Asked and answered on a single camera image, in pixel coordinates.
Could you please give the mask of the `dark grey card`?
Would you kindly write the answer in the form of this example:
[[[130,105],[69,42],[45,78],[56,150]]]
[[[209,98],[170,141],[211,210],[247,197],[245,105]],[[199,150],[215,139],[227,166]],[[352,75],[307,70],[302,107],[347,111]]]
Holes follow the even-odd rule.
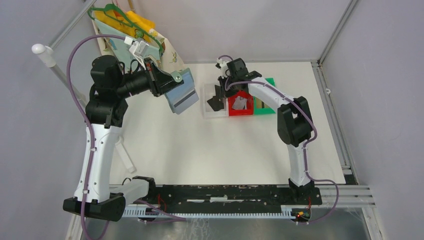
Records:
[[[215,101],[219,101],[219,102],[222,102],[224,99],[226,99],[227,97],[226,97],[226,92],[225,92],[225,90],[223,90],[222,89],[222,87],[221,86],[219,86],[219,85],[214,85],[214,91],[215,91],[215,94],[214,94],[214,96],[212,97]]]

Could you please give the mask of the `white black-stripe card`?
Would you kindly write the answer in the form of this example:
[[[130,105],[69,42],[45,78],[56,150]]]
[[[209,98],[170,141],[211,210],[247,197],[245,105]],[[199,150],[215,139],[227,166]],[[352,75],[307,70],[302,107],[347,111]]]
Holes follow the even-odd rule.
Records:
[[[190,106],[195,104],[199,100],[198,94],[196,91],[192,91],[186,94],[182,99],[174,102],[172,109],[174,113],[180,114],[188,109]]]

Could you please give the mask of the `gold striped card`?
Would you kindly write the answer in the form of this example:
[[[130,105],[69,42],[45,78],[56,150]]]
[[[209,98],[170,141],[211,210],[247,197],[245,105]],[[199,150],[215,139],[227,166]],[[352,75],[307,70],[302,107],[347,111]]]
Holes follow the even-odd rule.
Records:
[[[255,102],[255,108],[256,109],[264,109],[265,104],[261,100],[258,100],[258,101]]]

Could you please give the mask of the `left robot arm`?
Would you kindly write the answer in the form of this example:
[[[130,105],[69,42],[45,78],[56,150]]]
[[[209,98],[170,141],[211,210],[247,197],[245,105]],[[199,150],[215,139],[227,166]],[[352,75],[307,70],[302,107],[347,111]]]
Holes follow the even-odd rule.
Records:
[[[83,111],[87,125],[83,170],[74,195],[63,202],[66,212],[116,222],[137,198],[145,204],[156,200],[152,178],[136,176],[129,186],[121,186],[116,192],[109,187],[113,152],[128,109],[127,98],[145,91],[159,97],[184,83],[180,72],[164,72],[149,58],[144,62],[144,69],[123,73],[120,62],[112,55],[93,60],[93,85]]]

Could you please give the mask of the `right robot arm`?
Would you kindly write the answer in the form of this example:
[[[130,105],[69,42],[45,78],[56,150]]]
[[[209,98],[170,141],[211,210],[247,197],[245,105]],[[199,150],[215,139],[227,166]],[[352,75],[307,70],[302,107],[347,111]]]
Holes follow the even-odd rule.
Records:
[[[293,203],[302,204],[315,187],[308,170],[307,145],[317,137],[317,129],[307,99],[278,90],[259,72],[249,71],[241,58],[222,55],[215,66],[221,72],[218,81],[225,98],[245,92],[275,111],[277,134],[286,144],[289,156],[288,196]]]

